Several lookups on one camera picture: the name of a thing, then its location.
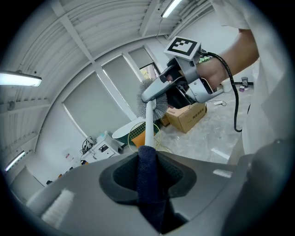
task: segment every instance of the dark blue fabric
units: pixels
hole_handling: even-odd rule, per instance
[[[157,154],[153,147],[138,148],[136,190],[141,213],[160,232],[166,200],[159,186]]]

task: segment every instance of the person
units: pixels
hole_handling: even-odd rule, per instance
[[[211,2],[221,25],[238,28],[236,40],[219,54],[228,64],[232,75],[260,58],[251,107],[228,161],[228,164],[237,164],[241,156],[255,153],[276,139],[294,135],[294,116],[290,113],[293,111],[294,98],[289,89],[290,75],[287,76],[288,57],[272,26],[250,3],[238,0]],[[212,89],[228,78],[225,68],[216,58],[197,64],[197,70]]]

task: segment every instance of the fluorescent light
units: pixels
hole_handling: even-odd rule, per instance
[[[19,159],[21,159],[25,155],[25,152],[22,151],[15,159],[12,160],[5,168],[5,171],[8,171]]]
[[[12,71],[0,71],[0,85],[20,85],[38,87],[41,77],[31,76]]]
[[[164,10],[162,17],[167,18],[174,8],[181,2],[181,0],[173,0],[168,7]]]

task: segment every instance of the floor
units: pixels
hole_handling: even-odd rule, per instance
[[[237,116],[237,129],[247,115],[247,110],[254,92],[253,86],[239,93],[239,110]],[[168,148],[174,154],[188,158],[226,163],[239,135],[234,130],[235,96],[233,90],[222,93],[213,100],[223,100],[226,106],[215,106],[213,102],[207,102],[207,114],[186,134],[180,132],[172,125],[161,128],[161,145]],[[124,153],[132,152],[128,146]]]

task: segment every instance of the white sleeve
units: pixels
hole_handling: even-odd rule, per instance
[[[210,0],[222,26],[249,30],[249,25],[240,11],[239,0]]]

